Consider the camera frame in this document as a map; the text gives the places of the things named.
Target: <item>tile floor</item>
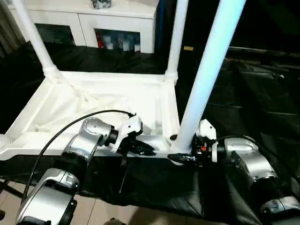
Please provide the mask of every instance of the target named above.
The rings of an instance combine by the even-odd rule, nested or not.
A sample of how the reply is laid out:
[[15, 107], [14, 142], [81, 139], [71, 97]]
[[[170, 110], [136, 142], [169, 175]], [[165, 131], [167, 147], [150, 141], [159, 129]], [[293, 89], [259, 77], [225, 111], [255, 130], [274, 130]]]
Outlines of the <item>tile floor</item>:
[[[21, 192], [25, 187], [23, 184], [14, 182], [10, 182], [9, 185]], [[127, 225], [217, 225], [217, 223], [208, 223], [158, 210], [111, 205], [98, 199], [79, 195], [76, 195], [75, 199], [78, 204], [71, 225], [102, 225], [111, 218], [117, 218]], [[20, 198], [5, 191], [0, 194], [0, 210], [6, 213], [0, 225], [15, 224], [20, 202]]]

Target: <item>cabinet door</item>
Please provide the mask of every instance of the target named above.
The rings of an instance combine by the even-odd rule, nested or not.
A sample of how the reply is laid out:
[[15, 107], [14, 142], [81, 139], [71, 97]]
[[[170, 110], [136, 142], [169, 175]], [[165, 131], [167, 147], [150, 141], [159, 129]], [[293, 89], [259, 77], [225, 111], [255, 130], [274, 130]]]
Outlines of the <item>cabinet door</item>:
[[109, 15], [78, 14], [86, 45], [98, 47], [97, 30], [119, 30], [140, 33], [141, 52], [154, 52], [155, 21]]
[[[28, 41], [29, 39], [26, 33], [26, 29], [22, 23], [22, 20], [20, 20], [17, 11], [15, 9], [11, 9], [11, 12], [25, 40]], [[86, 46], [77, 13], [36, 10], [28, 10], [28, 12], [33, 22], [37, 25], [41, 36], [45, 37], [43, 41], [47, 42], [49, 39], [51, 39], [51, 34], [56, 32], [61, 38], [72, 38], [75, 45]]]

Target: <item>black cloth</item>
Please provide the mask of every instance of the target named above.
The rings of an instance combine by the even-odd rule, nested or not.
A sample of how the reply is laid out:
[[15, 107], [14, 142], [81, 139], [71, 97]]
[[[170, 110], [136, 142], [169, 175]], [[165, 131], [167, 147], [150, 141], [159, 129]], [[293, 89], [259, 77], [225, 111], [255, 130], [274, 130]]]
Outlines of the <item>black cloth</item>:
[[[166, 55], [99, 51], [94, 48], [47, 45], [61, 70], [163, 74]], [[196, 52], [182, 52], [176, 98], [180, 119], [201, 59]], [[4, 133], [43, 80], [38, 59], [30, 45], [0, 61], [7, 82], [1, 83]], [[218, 136], [248, 135], [275, 151], [299, 175], [300, 76], [297, 70], [225, 61], [206, 106], [207, 118]], [[35, 156], [17, 156], [0, 162], [0, 177], [25, 183]], [[37, 183], [56, 157], [43, 157]], [[125, 183], [119, 194], [124, 174]], [[118, 205], [166, 210], [229, 224], [261, 224], [251, 193], [226, 161], [202, 168], [175, 166], [167, 159], [131, 158], [128, 168], [118, 157], [94, 157], [80, 193]]]

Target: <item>shelf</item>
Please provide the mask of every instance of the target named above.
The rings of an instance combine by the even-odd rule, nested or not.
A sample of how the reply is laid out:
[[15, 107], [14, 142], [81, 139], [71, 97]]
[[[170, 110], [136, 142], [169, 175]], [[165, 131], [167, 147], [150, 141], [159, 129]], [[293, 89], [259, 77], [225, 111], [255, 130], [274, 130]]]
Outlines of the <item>shelf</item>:
[[27, 9], [154, 19], [159, 0], [112, 0], [110, 8], [94, 9], [90, 0], [25, 0]]

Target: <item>wire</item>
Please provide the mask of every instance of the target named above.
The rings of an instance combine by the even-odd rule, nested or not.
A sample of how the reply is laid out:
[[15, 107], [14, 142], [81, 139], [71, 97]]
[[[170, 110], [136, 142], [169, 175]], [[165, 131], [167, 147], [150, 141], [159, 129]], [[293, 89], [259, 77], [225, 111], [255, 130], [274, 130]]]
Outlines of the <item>wire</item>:
[[244, 138], [244, 139], [246, 139], [246, 140], [248, 140], [248, 141], [251, 141], [253, 144], [257, 145], [258, 148], [259, 148], [260, 150], [262, 150], [262, 151], [264, 152], [264, 156], [265, 156], [266, 158], [269, 158], [268, 156], [266, 156], [266, 154], [270, 154], [270, 155], [272, 155], [273, 157], [275, 157], [275, 158], [278, 160], [278, 162], [279, 162], [279, 163], [286, 169], [286, 171], [290, 174], [290, 176], [293, 177], [293, 178], [297, 181], [297, 183], [300, 185], [299, 178], [297, 177], [297, 175], [291, 171], [290, 167], [285, 163], [285, 161], [283, 161], [283, 160], [280, 158], [280, 156], [279, 156], [277, 153], [271, 151], [271, 150], [268, 149], [266, 146], [264, 146], [264, 145], [258, 143], [256, 140], [254, 140], [254, 139], [251, 138], [251, 137], [248, 137], [248, 136], [245, 136], [245, 135], [229, 135], [229, 136], [223, 136], [223, 137], [219, 137], [219, 138], [217, 138], [217, 139], [215, 139], [215, 140], [212, 140], [212, 143], [215, 143], [215, 142], [218, 142], [218, 141], [222, 141], [222, 140], [224, 140], [224, 139], [226, 139], [226, 138], [233, 138], [233, 137], [240, 137], [240, 138]]
[[62, 132], [64, 132], [66, 129], [68, 129], [70, 126], [72, 126], [73, 124], [85, 119], [85, 118], [88, 118], [90, 116], [93, 116], [93, 115], [96, 115], [96, 114], [101, 114], [101, 113], [124, 113], [124, 114], [127, 114], [129, 117], [132, 117], [134, 116], [132, 113], [130, 112], [126, 112], [126, 111], [122, 111], [122, 110], [102, 110], [102, 111], [98, 111], [98, 112], [93, 112], [93, 113], [90, 113], [90, 114], [87, 114], [85, 116], [82, 116], [76, 120], [74, 120], [73, 122], [69, 123], [68, 125], [66, 125], [63, 129], [61, 129], [56, 135], [54, 135], [50, 141], [48, 141], [48, 143], [44, 146], [44, 148], [41, 150], [41, 152], [39, 153], [38, 157], [37, 157], [37, 160], [31, 170], [31, 173], [29, 175], [29, 178], [27, 180], [27, 183], [26, 183], [26, 186], [25, 186], [25, 189], [24, 189], [24, 193], [23, 193], [23, 198], [22, 198], [22, 202], [25, 201], [25, 199], [27, 198], [27, 193], [28, 193], [28, 190], [29, 190], [29, 186], [30, 186], [30, 183], [31, 183], [31, 180], [32, 180], [32, 177], [33, 177], [33, 174], [37, 168], [37, 165], [42, 157], [42, 155], [44, 154], [44, 152], [47, 150], [47, 148], [49, 147], [49, 145], [59, 136], [61, 135]]

